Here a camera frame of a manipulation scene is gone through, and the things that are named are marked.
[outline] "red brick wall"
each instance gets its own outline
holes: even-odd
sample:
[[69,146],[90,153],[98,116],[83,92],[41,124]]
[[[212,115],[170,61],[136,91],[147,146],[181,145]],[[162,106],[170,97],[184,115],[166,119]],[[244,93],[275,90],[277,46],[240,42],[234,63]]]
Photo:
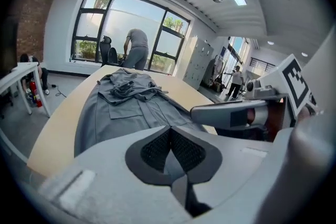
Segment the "red brick wall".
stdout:
[[15,0],[11,8],[19,20],[17,58],[34,55],[43,61],[45,24],[53,0]]

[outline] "desk leg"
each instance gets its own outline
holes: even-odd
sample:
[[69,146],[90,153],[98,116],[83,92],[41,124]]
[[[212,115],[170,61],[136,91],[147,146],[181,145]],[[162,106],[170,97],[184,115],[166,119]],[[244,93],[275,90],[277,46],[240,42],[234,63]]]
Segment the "desk leg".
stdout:
[[43,90],[42,90],[41,83],[40,83],[40,78],[38,76],[37,67],[34,70],[34,79],[35,79],[38,94],[40,95],[40,98],[41,98],[42,105],[43,105],[48,117],[50,118],[50,111],[49,111],[49,108],[48,108],[47,101],[44,98]]
[[24,163],[28,162],[28,159],[26,156],[24,156],[12,143],[11,141],[9,141],[9,139],[7,138],[7,136],[4,134],[4,132],[0,129],[0,137],[2,138],[2,140],[4,141],[5,145],[8,146],[10,148],[11,151],[13,151],[13,153],[19,157]]
[[23,102],[24,102],[24,104],[25,104],[25,106],[26,106],[26,109],[28,110],[28,114],[31,115],[31,109],[30,109],[30,106],[29,106],[29,104],[28,104],[28,102],[27,102],[26,95],[25,95],[25,93],[23,92],[23,88],[22,88],[22,85],[21,85],[21,81],[18,81],[18,82],[17,82],[17,86],[18,86],[18,88],[19,88],[19,92],[20,92],[21,97],[22,97],[22,99],[23,99]]

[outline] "red fire extinguisher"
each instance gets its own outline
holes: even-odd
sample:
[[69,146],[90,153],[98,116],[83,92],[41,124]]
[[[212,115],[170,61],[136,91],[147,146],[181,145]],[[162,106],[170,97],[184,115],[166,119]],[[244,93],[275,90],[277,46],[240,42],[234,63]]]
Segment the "red fire extinguisher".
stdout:
[[31,80],[30,82],[30,90],[33,93],[34,101],[37,104],[37,107],[40,108],[42,106],[42,102],[40,100],[40,95],[37,92],[36,84],[34,80]]

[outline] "gray cabinet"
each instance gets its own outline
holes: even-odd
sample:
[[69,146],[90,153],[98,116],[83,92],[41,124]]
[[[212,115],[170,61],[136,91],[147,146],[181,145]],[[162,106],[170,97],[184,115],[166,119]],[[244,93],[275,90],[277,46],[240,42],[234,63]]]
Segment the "gray cabinet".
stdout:
[[203,40],[193,37],[187,42],[176,77],[194,89],[200,87],[214,49]]

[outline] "person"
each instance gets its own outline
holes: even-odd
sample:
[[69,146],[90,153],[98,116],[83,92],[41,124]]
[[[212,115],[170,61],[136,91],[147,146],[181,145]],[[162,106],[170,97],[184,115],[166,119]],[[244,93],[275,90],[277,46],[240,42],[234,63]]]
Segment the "person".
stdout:
[[[131,42],[132,47],[127,56],[128,44]],[[148,57],[147,35],[140,29],[131,29],[126,37],[124,44],[124,57],[126,57],[125,68],[133,68],[143,70]]]
[[235,71],[231,73],[232,75],[232,83],[231,83],[231,87],[229,92],[226,94],[226,96],[231,96],[232,92],[232,98],[236,99],[239,89],[242,86],[242,84],[244,84],[244,80],[243,80],[243,75],[240,72],[240,67],[236,66]]
[[[49,94],[48,90],[48,70],[44,67],[40,66],[40,63],[36,57],[32,57],[32,62],[37,62],[37,70],[38,70],[38,76],[40,79],[42,79],[42,89],[46,95]],[[22,54],[20,57],[20,62],[30,62],[28,54]],[[28,93],[27,91],[27,83],[34,77],[33,73],[29,73],[25,77],[22,78],[22,88],[23,90]]]

